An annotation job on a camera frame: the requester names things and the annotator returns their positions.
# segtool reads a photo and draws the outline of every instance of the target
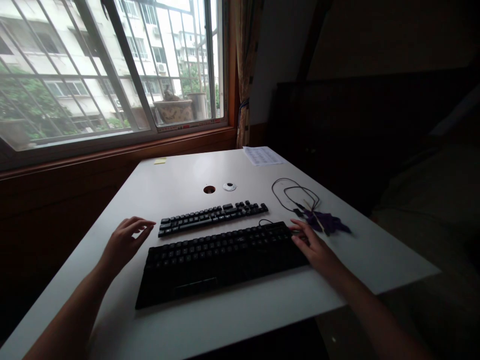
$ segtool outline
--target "flower pot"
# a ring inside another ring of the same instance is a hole
[[[208,118],[207,112],[207,93],[206,92],[192,92],[186,95],[192,100],[193,118],[195,120],[203,120]]]
[[[161,119],[166,124],[184,123],[193,120],[192,100],[154,101]]]
[[[17,151],[35,147],[35,144],[31,143],[29,136],[25,133],[25,129],[22,125],[23,122],[25,122],[24,119],[0,121],[1,137]]]

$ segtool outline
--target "black keyboard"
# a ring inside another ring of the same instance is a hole
[[[284,222],[151,247],[135,309],[307,265]]]
[[[218,224],[245,216],[266,213],[268,210],[268,207],[264,203],[259,206],[257,203],[250,204],[250,201],[247,200],[245,203],[243,201],[237,202],[235,207],[230,203],[184,215],[166,217],[160,221],[158,237],[161,238],[182,231]]]

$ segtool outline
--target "yellow sticky note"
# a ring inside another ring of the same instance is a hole
[[[159,157],[157,160],[155,160],[155,162],[153,164],[154,165],[165,164],[166,162],[167,162],[166,157]]]

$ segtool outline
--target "purple object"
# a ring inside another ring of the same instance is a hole
[[[320,227],[317,219],[313,215],[313,213],[307,209],[303,209],[303,212],[306,215],[306,222],[316,231],[322,232],[322,228]],[[340,218],[332,216],[330,213],[322,213],[320,211],[315,211],[315,215],[318,218],[318,221],[321,222],[323,227],[325,228],[325,234],[330,235],[334,233],[336,230],[341,230],[346,233],[352,233],[350,228],[344,224]]]

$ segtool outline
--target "paper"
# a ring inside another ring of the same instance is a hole
[[[248,147],[244,146],[243,151],[246,157],[255,166],[267,166],[285,164],[285,159],[278,155],[268,146]]]
[[[153,164],[154,165],[165,164],[166,162],[167,162],[166,157],[159,157],[158,159],[155,160],[155,162]]]

